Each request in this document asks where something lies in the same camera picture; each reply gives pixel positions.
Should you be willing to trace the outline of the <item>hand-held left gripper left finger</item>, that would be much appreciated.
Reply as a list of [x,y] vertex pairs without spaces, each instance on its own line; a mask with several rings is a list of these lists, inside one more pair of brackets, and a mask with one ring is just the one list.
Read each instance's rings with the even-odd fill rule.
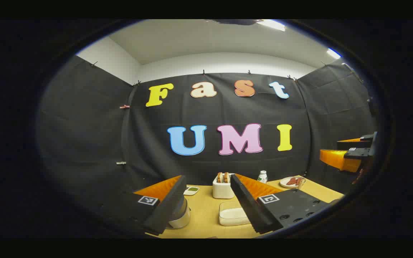
[[99,215],[130,236],[162,234],[185,200],[186,184],[186,176],[178,175],[138,191],[119,190],[104,200]]

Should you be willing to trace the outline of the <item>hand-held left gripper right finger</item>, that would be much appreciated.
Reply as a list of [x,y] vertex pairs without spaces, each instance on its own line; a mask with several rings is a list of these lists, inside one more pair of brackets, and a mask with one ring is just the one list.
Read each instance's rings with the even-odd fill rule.
[[239,174],[231,175],[231,188],[255,232],[294,231],[300,224],[337,204],[300,189],[277,189]]

